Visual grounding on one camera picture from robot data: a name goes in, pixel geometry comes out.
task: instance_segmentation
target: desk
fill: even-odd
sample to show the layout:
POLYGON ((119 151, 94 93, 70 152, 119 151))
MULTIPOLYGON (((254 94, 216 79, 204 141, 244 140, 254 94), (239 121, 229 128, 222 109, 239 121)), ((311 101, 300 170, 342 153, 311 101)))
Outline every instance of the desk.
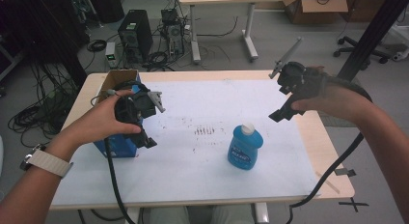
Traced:
POLYGON ((199 52, 199 44, 198 44, 198 37, 197 37, 197 28, 196 28, 196 9, 197 9, 196 6, 200 7, 201 5, 213 6, 213 5, 222 4, 223 6, 218 6, 218 8, 222 8, 219 11, 215 10, 217 8, 216 6, 213 6, 211 7, 211 9, 208 9, 208 10, 212 11, 213 13, 217 13, 217 16, 221 16, 221 15, 238 16, 238 14, 230 14, 230 10, 240 5, 248 4, 247 25, 246 25, 246 30, 243 30, 243 38, 250 52, 250 61, 254 61, 255 59, 259 57, 259 55, 256 52, 255 46, 253 44, 253 41, 250 37, 254 9, 255 9, 255 5, 257 2, 269 2, 269 1, 282 1, 282 0, 179 0, 180 4, 190 6, 191 44, 192 44, 193 62, 198 64, 201 61, 201 55, 199 52))
MULTIPOLYGON (((218 80, 218 81, 225 81, 225 80, 265 80, 268 79, 268 73, 270 73, 271 70, 229 70, 229 71, 164 71, 164 72, 141 72, 141 78, 142 81, 145 82, 147 85, 149 85, 150 82, 175 82, 178 83, 180 81, 207 81, 207 80, 218 80)), ((74 120, 78 119, 81 117, 87 110, 89 110, 92 106, 90 104, 90 100, 92 97, 95 96, 99 86, 103 82, 104 78, 106 76, 106 73, 94 73, 88 76, 84 86, 82 87, 82 90, 80 94, 78 95, 78 98, 73 105, 68 118, 66 120, 66 123, 64 127, 68 126, 71 124, 74 120)), ((272 84, 277 83, 275 80, 269 80, 272 84)), ((272 111, 275 109, 278 109, 280 107, 271 107, 272 111)), ((306 112, 304 116, 295 116, 295 123, 298 125, 299 132, 302 138, 302 141, 304 142, 304 145, 307 150, 308 158, 311 161, 311 165, 314 169, 314 173, 316 175, 316 178, 318 179, 327 169, 331 163, 334 162, 334 160, 338 157, 337 153, 334 149, 334 146, 331 143, 331 140, 329 139, 329 136, 325 130, 325 127, 323 126, 322 122, 320 121, 318 115, 316 112, 306 112)), ((146 150, 145 151, 161 151, 160 146, 154 147, 152 149, 146 150)), ((115 203, 115 199, 112 202, 107 203, 105 201, 106 197, 113 197, 113 191, 112 191, 112 185, 109 180, 109 173, 108 173, 108 166, 106 159, 102 156, 101 153, 99 153, 96 149, 96 147, 81 147, 77 153, 75 153, 73 161, 78 160, 77 164, 74 166, 71 170, 71 175, 68 174, 67 177, 62 180, 62 184, 59 187, 59 190, 57 191, 56 197, 58 201, 53 201, 53 204, 51 205, 51 208, 54 210, 63 210, 63 209, 97 209, 97 208, 116 208, 117 205, 115 203), (90 152, 95 153, 95 155, 92 155, 92 157, 89 157, 89 155, 82 155, 83 153, 88 154, 90 152), (64 195, 64 191, 61 191, 60 189, 64 189, 64 183, 68 182, 71 180, 71 176, 74 176, 72 173, 75 172, 75 167, 82 167, 80 165, 80 162, 83 162, 84 160, 87 160, 91 158, 93 160, 93 163, 89 168, 83 168, 82 170, 85 171, 87 174, 90 175, 90 178, 87 179, 89 182, 81 182, 84 183, 84 186, 89 186, 89 187, 84 187, 82 190, 83 191, 75 191, 75 193, 83 194, 84 199, 85 197, 97 197, 96 201, 73 201, 72 195, 64 195), (97 186, 92 184, 93 182, 100 182, 97 186), (100 194, 99 190, 104 190, 104 197, 98 197, 100 194)), ((122 174, 126 175, 132 175, 132 170, 127 170, 126 172, 123 171, 123 168, 117 168, 119 172, 122 172, 122 174)), ((274 202, 274 201, 288 201, 288 200, 298 200, 300 197, 258 197, 258 198, 244 198, 244 199, 224 199, 224 200, 217 200, 214 198, 210 198, 208 200, 202 199, 202 200, 190 200, 190 201, 148 201, 145 200, 143 202, 141 201, 129 201, 126 199, 126 197, 129 197, 131 193, 135 193, 135 191, 138 189, 138 186, 131 185, 129 187, 129 184, 126 185, 126 180, 119 182, 119 187, 120 191, 125 193, 122 194, 123 200, 125 204, 128 207, 153 207, 153 206, 171 206, 171 205, 205 205, 205 204, 229 204, 229 203, 263 203, 263 202, 274 202)), ((149 175, 145 175, 144 178, 141 179, 131 179, 129 178, 130 184, 135 184, 138 182, 138 180, 150 180, 149 175)), ((320 190, 320 195, 316 197, 315 199, 330 199, 330 198, 350 198, 354 195, 354 189, 352 187, 352 184, 350 183, 350 180, 347 176, 336 176, 335 174, 332 174, 327 183, 325 183, 321 190, 320 190)))

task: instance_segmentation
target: person's right hand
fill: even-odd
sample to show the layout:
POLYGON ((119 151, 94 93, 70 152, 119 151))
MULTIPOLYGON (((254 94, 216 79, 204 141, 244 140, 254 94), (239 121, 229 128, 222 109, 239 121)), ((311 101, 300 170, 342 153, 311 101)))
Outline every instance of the person's right hand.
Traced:
POLYGON ((324 96, 301 99, 292 103, 298 111, 319 110, 328 115, 357 124, 373 104, 363 96, 336 84, 328 84, 324 96))

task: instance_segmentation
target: dish soap bottle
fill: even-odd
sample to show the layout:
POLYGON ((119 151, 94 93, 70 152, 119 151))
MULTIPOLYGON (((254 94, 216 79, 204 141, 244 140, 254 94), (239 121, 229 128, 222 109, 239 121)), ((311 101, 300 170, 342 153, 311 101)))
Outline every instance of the dish soap bottle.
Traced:
POLYGON ((237 126, 229 147, 228 160, 237 168, 250 170, 257 160, 258 149, 262 146, 262 137, 250 124, 237 126))

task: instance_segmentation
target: floor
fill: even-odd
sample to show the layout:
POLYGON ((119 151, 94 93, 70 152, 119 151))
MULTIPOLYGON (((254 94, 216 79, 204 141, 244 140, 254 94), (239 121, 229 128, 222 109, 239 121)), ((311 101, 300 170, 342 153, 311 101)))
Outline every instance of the floor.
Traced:
MULTIPOLYGON (((138 0, 126 0, 124 9, 138 7, 138 0)), ((173 70, 269 70, 275 65, 287 50, 295 43, 297 37, 304 41, 291 57, 305 66, 324 66, 330 74, 337 74, 348 57, 342 54, 333 57, 337 50, 337 39, 342 35, 359 39, 367 23, 346 23, 340 17, 333 24, 325 25, 294 25, 288 21, 283 11, 256 11, 253 20, 252 38, 259 53, 259 58, 249 61, 244 42, 241 41, 241 29, 245 26, 245 17, 240 17, 236 28, 223 38, 200 37, 202 62, 192 64, 189 46, 185 57, 172 64, 173 70)), ((154 30, 159 23, 156 16, 150 16, 150 26, 154 30)), ((116 34, 119 23, 104 24, 99 28, 90 24, 91 39, 107 39, 116 34)), ((233 18, 202 18, 198 22, 201 34, 224 34, 234 26, 233 18)), ((154 37, 153 49, 158 46, 159 38, 154 37)), ((400 42, 394 38, 387 38, 381 49, 395 54, 400 42)), ((95 54, 85 47, 78 52, 78 59, 87 68, 87 73, 108 71, 103 52, 95 54)), ((409 60, 399 62, 389 61, 382 65, 375 57, 366 70, 358 73, 356 79, 368 90, 374 102, 386 110, 398 125, 409 133, 409 60)), ((6 87, 7 95, 0 98, 0 135, 5 146, 3 172, 0 177, 0 200, 10 191, 13 184, 23 174, 18 165, 27 153, 20 142, 21 135, 8 129, 8 121, 17 112, 32 104, 37 99, 36 80, 30 69, 30 63, 22 62, 16 69, 1 81, 6 87)), ((328 134, 339 154, 352 142, 358 130, 355 127, 327 126, 328 134)), ((34 145, 43 139, 40 130, 30 130, 24 141, 34 145)), ((353 169, 356 176, 351 177, 355 188, 353 200, 364 206, 354 208, 350 205, 340 205, 339 202, 350 203, 350 199, 312 201, 294 210, 292 223, 403 223, 396 208, 391 192, 379 170, 376 161, 364 141, 361 146, 344 162, 348 169, 353 169)), ((287 203, 270 203, 268 212, 270 223, 285 223, 288 219, 287 203)), ((210 216, 210 207, 189 208, 192 223, 205 223, 210 216)), ((106 217, 120 216, 119 210, 98 210, 106 217)), ((97 218, 89 210, 83 210, 86 223, 108 223, 97 218)), ((149 209, 143 212, 144 223, 149 223, 149 209)), ((77 210, 52 210, 46 223, 81 223, 77 210)))

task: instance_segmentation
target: hand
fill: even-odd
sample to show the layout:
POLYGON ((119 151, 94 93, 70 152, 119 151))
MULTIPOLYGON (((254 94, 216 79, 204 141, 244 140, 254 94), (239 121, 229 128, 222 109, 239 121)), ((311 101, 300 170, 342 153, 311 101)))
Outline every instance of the hand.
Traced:
POLYGON ((121 96, 131 95, 131 91, 117 91, 114 96, 97 104, 81 118, 58 134, 55 139, 65 139, 73 147, 104 139, 113 134, 139 133, 141 129, 132 124, 124 124, 115 118, 114 107, 121 96))
POLYGON ((295 101, 291 108, 299 111, 319 110, 357 124, 373 104, 361 95, 339 85, 328 84, 324 96, 295 101))

